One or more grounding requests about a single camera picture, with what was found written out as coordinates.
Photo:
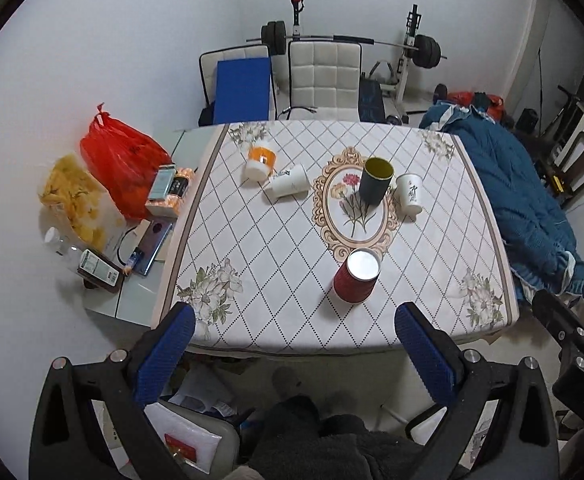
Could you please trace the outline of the red ribbed paper cup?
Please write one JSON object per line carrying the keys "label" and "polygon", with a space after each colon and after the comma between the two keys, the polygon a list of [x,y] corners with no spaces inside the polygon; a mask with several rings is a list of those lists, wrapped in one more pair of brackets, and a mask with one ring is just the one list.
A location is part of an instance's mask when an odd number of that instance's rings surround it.
{"label": "red ribbed paper cup", "polygon": [[348,304],[361,304],[373,292],[380,275],[381,260],[370,249],[356,249],[333,278],[334,292]]}

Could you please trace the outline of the dark green yellow-lined cup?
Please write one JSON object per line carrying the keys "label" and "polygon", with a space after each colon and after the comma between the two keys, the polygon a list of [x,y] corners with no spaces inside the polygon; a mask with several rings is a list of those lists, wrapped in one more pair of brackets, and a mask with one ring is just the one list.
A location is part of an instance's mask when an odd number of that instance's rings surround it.
{"label": "dark green yellow-lined cup", "polygon": [[377,207],[389,188],[394,177],[394,168],[388,160],[370,157],[365,161],[359,183],[358,193],[365,205]]}

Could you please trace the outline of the orange and white cup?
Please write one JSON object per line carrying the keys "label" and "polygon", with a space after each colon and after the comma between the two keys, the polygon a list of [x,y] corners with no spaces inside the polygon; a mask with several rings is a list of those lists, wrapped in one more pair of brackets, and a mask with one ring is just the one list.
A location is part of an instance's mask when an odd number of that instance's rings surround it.
{"label": "orange and white cup", "polygon": [[265,141],[258,141],[251,145],[247,152],[243,176],[254,182],[265,182],[275,170],[277,154]]}

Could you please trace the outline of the white paper cup lying sideways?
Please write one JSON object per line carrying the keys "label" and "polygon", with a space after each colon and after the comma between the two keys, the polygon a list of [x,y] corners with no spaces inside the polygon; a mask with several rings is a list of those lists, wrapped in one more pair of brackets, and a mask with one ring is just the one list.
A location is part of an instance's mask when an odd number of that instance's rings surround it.
{"label": "white paper cup lying sideways", "polygon": [[294,165],[274,174],[265,187],[268,196],[281,198],[309,191],[310,183],[303,165]]}

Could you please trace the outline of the white padded envelope red label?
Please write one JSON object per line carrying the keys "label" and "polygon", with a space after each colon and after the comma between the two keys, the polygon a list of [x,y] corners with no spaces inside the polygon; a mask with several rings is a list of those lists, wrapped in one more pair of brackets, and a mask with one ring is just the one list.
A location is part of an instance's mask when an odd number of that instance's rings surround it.
{"label": "white padded envelope red label", "polygon": [[240,438],[229,422],[164,401],[144,414],[190,479],[221,479],[234,470]]}

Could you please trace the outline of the blue phone box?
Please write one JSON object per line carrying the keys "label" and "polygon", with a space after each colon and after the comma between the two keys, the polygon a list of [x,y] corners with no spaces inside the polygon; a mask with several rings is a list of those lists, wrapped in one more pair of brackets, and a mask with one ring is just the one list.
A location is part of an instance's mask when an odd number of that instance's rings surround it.
{"label": "blue phone box", "polygon": [[132,231],[136,237],[136,246],[126,261],[126,268],[135,274],[147,276],[171,229],[173,219],[170,218],[141,221]]}

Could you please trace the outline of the blue quilted blanket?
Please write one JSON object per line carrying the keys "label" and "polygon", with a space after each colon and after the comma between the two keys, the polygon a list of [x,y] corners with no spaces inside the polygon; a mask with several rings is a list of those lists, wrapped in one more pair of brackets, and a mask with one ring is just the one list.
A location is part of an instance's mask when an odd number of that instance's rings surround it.
{"label": "blue quilted blanket", "polygon": [[542,289],[556,296],[581,296],[584,260],[578,255],[576,236],[523,144],[471,106],[433,105],[420,127],[454,134],[462,141],[496,218],[517,299],[531,302]]}

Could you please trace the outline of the clear plastic bottle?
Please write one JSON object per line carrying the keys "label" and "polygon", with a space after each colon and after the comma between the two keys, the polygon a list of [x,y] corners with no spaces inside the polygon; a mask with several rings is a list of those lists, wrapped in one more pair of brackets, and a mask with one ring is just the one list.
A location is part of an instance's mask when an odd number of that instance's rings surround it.
{"label": "clear plastic bottle", "polygon": [[51,228],[45,232],[44,244],[57,255],[66,259],[77,259],[84,251],[82,245],[63,235],[61,231],[54,226],[51,226]]}

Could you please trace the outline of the yellow plastic bag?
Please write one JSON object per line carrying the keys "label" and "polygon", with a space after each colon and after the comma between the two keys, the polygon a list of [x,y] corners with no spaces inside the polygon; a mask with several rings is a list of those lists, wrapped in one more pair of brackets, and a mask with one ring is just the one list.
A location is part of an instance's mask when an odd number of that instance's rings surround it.
{"label": "yellow plastic bag", "polygon": [[83,159],[75,153],[58,158],[40,181],[37,194],[61,232],[114,257],[127,222]]}

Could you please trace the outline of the patterned white tablecloth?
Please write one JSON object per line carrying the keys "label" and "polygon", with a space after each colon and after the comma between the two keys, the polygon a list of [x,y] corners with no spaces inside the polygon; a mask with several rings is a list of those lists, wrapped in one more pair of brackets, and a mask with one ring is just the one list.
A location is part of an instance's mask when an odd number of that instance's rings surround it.
{"label": "patterned white tablecloth", "polygon": [[[309,191],[274,198],[243,176],[258,141],[273,174],[303,165]],[[370,157],[394,177],[377,207],[358,193]],[[394,313],[414,302],[459,341],[496,336],[520,315],[501,235],[462,142],[447,133],[364,122],[264,122],[194,130],[173,155],[195,176],[173,229],[152,312],[191,304],[205,352],[348,354],[398,344]],[[402,174],[422,179],[422,211],[403,214]],[[333,278],[350,252],[381,260],[372,294],[348,304]]]}

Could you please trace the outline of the red plastic bag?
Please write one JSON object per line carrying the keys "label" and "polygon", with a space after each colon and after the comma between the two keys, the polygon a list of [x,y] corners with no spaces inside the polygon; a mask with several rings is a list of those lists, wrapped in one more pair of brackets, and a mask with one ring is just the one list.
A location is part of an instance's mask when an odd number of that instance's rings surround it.
{"label": "red plastic bag", "polygon": [[149,214],[146,201],[158,168],[170,165],[169,154],[154,139],[113,118],[97,106],[79,151],[90,173],[106,188],[127,220]]}

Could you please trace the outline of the wooden brown chair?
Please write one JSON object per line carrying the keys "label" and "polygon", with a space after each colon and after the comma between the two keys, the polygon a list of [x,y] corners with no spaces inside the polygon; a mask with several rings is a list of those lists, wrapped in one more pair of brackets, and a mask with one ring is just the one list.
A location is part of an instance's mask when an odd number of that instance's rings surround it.
{"label": "wooden brown chair", "polygon": [[558,164],[544,166],[544,182],[562,209],[584,196],[584,131],[576,134]]}

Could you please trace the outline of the blue board on chair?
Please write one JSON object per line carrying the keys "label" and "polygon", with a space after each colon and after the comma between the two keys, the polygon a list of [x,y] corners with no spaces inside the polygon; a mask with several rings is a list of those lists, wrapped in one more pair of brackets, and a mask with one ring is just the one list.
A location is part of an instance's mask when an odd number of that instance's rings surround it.
{"label": "blue board on chair", "polygon": [[269,58],[237,58],[217,64],[214,122],[267,120],[270,112]]}

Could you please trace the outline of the white padded chair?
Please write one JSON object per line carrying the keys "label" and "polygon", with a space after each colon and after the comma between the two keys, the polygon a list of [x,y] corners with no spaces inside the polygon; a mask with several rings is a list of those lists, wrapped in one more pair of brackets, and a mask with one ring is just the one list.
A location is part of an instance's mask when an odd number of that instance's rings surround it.
{"label": "white padded chair", "polygon": [[275,117],[271,58],[264,44],[204,52],[199,68],[205,100],[201,126]]}
{"label": "white padded chair", "polygon": [[332,41],[292,41],[287,47],[289,105],[284,120],[359,120],[362,47]]}

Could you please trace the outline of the barbell on rack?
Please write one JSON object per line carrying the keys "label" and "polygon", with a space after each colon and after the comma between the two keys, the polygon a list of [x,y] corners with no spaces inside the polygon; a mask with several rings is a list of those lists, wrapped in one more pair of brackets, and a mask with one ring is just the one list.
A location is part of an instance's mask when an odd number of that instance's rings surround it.
{"label": "barbell on rack", "polygon": [[446,57],[441,52],[440,44],[431,36],[419,34],[422,14],[416,3],[412,4],[406,18],[406,30],[403,42],[375,40],[373,38],[350,35],[304,35],[301,32],[299,17],[305,9],[305,0],[291,0],[293,9],[292,33],[286,31],[285,21],[270,21],[260,27],[260,36],[246,40],[248,44],[258,42],[268,48],[270,55],[283,55],[292,41],[332,41],[340,44],[359,44],[363,46],[384,46],[398,49],[400,55],[398,61],[393,64],[389,61],[376,62],[371,70],[363,72],[365,79],[371,79],[374,72],[382,63],[389,70],[389,78],[380,83],[383,96],[391,96],[397,104],[403,102],[403,96],[407,88],[409,68],[414,66],[431,70],[439,65]]}

